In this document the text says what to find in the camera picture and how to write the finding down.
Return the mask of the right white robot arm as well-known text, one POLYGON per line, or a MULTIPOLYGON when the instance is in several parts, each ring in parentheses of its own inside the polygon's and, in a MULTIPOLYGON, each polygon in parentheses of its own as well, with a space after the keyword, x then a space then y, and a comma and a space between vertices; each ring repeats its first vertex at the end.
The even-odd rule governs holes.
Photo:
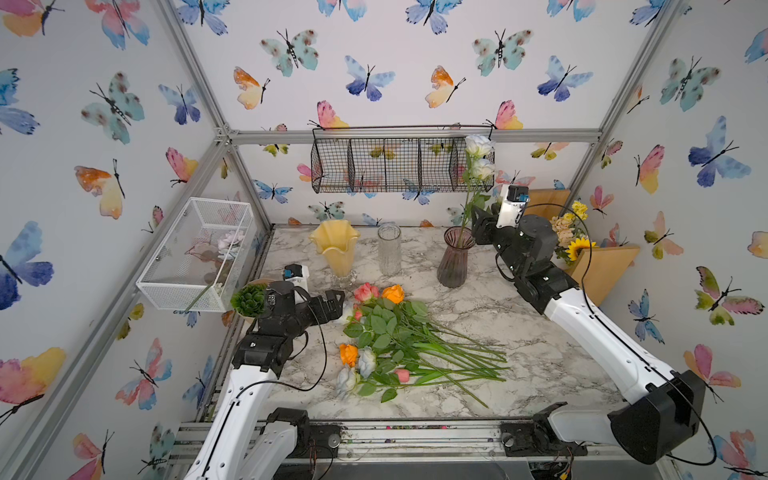
POLYGON ((524 210, 522 202, 503 202, 497 215, 473 208, 476 244, 494 247, 502 276, 577 341, 625 401, 609 410, 556 405, 540 415, 545 432, 561 443, 619 446, 646 465, 672 455, 707 428, 703 380, 690 370, 675 371, 599 313, 585 290, 551 262, 556 236, 549 221, 524 210))

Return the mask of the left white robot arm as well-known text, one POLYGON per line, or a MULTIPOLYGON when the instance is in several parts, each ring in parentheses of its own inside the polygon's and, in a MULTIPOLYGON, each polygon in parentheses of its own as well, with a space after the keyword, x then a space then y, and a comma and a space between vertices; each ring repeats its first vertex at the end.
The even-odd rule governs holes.
POLYGON ((291 281, 269 284, 264 311, 238 344, 221 407, 191 467, 187 479, 271 479, 295 450, 310 443, 308 414, 278 408, 267 418, 257 439, 258 414, 276 386, 299 392, 280 380, 293 356, 294 340, 342 316, 345 293, 328 290, 311 296, 291 281))

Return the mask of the pink rose pile top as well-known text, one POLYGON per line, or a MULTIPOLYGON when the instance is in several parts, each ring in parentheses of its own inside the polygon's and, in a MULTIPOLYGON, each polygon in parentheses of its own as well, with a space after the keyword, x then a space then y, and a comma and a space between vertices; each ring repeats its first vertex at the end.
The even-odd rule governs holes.
POLYGON ((354 298, 358 303, 366 303, 371 300, 378 299, 379 297, 380 297, 379 289, 368 282, 359 286, 354 291, 354 298))

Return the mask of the orange rose lower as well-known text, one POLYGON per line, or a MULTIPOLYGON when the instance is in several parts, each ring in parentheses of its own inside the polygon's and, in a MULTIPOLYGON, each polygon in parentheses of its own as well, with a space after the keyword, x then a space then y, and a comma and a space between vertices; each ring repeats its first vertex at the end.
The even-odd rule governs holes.
POLYGON ((352 344, 342 344, 339 346, 340 359, 342 364, 354 369, 358 360, 358 348, 352 344))

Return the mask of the purple ribbed glass vase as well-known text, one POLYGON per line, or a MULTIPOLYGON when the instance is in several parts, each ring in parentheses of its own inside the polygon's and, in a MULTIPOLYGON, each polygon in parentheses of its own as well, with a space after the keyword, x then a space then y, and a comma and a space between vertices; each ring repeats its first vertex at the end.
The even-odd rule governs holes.
POLYGON ((471 230, 462 226, 448 228, 443 239, 446 248, 437 269, 437 279, 447 288, 458 288, 466 281, 469 251, 475 241, 471 230))

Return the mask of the green succulent in pink pot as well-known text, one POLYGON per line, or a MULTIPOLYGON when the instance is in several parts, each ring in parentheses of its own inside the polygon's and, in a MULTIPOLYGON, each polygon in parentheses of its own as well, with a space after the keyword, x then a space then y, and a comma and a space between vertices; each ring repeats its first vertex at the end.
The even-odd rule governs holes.
POLYGON ((250 324, 254 324, 266 309, 267 288, 271 283, 270 279, 249 282, 232 295, 232 309, 250 324))

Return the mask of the yellow wavy glass vase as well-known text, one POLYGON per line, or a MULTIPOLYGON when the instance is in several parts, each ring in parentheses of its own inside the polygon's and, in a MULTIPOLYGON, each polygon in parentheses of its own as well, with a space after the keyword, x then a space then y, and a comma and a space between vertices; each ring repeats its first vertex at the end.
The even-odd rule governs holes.
POLYGON ((325 258, 336 277, 351 274, 355 248, 361 234, 348 220, 322 222, 309 236, 317 253, 325 258))

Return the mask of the sunflower bouquet in white vase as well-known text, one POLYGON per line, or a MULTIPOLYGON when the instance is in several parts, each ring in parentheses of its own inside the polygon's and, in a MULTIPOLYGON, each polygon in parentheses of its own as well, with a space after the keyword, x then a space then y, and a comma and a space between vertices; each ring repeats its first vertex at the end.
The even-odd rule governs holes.
POLYGON ((587 218, 588 207, 581 201, 574 201, 565 214, 550 218, 550 225, 558 238, 555 255, 567 266, 580 258, 582 250, 597 248, 586 231, 587 218))

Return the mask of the clear ribbed glass vase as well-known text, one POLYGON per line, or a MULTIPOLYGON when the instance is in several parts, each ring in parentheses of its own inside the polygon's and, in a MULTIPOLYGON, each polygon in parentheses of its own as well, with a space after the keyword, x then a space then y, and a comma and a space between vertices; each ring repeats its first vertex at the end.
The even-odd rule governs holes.
POLYGON ((394 223, 382 224, 378 231, 379 268, 383 275, 393 276, 401 270, 401 229, 394 223))

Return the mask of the pink rose lower small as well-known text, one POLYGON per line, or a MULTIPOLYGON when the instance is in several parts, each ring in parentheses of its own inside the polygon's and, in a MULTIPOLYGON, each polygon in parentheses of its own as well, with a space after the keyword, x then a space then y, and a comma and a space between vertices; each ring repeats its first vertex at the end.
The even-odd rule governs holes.
POLYGON ((411 373, 407 369, 395 369, 394 374, 401 385, 408 384, 410 381, 411 373))

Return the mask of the wooden corner shelf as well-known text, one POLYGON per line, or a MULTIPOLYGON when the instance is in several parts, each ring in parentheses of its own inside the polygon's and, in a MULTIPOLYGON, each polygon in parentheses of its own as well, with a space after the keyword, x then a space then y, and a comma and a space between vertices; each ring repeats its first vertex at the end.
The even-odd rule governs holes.
MULTIPOLYGON (((550 223, 553 216, 561 216, 569 196, 568 190, 533 189, 530 191, 530 201, 526 215, 538 215, 550 223)), ((551 260, 554 265, 567 273, 579 285, 582 277, 586 279, 586 293, 598 306, 607 298, 624 273, 633 264, 640 252, 637 245, 622 243, 616 240, 618 225, 612 230, 612 238, 606 244, 597 244, 596 249, 582 250, 580 258, 571 266, 565 265, 555 253, 551 260)))

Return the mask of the white mesh wall basket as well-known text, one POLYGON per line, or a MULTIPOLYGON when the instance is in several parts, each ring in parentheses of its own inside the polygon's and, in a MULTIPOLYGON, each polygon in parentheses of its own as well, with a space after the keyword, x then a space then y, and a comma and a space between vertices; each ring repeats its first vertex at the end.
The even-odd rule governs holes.
POLYGON ((158 310, 223 313, 231 307, 255 233, 250 204, 191 197, 136 287, 158 310))

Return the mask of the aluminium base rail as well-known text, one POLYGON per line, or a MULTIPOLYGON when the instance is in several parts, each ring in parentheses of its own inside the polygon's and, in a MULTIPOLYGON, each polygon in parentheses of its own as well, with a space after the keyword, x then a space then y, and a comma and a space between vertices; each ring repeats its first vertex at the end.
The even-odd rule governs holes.
POLYGON ((635 460, 621 447, 565 443, 532 418, 311 420, 310 443, 290 462, 316 453, 341 462, 635 460))

